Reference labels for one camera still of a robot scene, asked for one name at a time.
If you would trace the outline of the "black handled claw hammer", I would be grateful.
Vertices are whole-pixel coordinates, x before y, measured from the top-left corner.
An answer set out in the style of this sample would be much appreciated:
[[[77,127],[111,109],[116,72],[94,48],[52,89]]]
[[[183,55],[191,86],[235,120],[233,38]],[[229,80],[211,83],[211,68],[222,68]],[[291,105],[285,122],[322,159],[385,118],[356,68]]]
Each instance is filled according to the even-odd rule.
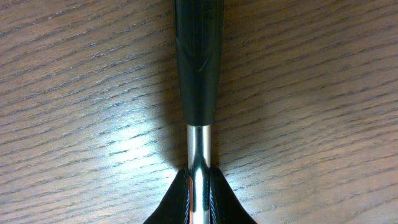
[[[224,2],[175,0],[175,43],[187,124],[189,222],[210,223],[211,126],[221,73]]]

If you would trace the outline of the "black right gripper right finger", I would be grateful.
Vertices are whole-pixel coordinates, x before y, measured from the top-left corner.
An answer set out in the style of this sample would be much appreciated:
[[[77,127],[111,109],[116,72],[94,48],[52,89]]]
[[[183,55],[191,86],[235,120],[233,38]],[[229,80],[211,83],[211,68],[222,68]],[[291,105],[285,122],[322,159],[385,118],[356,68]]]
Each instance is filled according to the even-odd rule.
[[[211,168],[211,224],[256,224],[240,204],[219,168]]]

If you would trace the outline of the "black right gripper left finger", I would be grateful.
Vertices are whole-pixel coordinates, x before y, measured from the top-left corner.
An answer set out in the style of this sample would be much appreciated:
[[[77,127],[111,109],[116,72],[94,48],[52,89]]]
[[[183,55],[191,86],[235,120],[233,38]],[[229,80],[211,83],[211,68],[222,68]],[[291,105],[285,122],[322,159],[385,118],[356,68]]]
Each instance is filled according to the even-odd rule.
[[[187,224],[189,208],[188,171],[181,169],[177,172],[159,206],[144,224]]]

